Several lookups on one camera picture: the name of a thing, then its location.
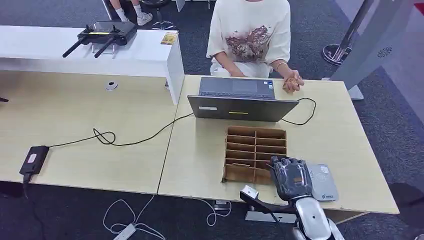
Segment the person's left hand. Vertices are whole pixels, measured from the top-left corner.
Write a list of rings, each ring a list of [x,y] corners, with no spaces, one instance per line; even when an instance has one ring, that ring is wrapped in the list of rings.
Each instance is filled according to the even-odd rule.
[[[298,92],[305,82],[297,70],[292,70],[287,77],[284,78],[282,89],[289,94]]]

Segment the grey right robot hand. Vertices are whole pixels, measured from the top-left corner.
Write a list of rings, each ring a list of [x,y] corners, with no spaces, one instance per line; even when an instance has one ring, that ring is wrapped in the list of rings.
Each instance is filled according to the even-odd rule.
[[[306,161],[287,156],[272,156],[270,175],[278,196],[284,201],[312,197],[312,180]]]

